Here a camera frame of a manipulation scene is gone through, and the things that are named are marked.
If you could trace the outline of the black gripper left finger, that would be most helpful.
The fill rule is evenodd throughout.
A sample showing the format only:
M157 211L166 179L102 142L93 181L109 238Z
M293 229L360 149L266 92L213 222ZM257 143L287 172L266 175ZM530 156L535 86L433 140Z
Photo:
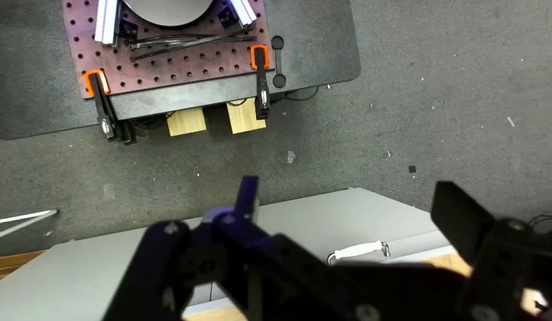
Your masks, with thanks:
M325 307L312 277L323 265L252 217L259 177L245 177L236 206L191 229L159 222L140 241L104 321L181 321L197 288L218 284L250 321L302 321Z

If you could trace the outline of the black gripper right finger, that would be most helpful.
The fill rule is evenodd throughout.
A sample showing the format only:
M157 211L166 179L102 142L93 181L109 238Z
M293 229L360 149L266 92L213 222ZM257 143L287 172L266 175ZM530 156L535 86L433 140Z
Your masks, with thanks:
M552 236L515 218L496 218L455 183L435 188L432 220L471 265L458 315L467 321L542 321L523 309L539 291L552 320Z

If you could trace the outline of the grey round robot base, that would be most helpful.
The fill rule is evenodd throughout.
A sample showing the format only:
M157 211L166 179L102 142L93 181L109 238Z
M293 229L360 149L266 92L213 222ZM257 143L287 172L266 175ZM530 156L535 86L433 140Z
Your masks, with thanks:
M159 27L182 27L202 19L214 0L124 0L140 19Z

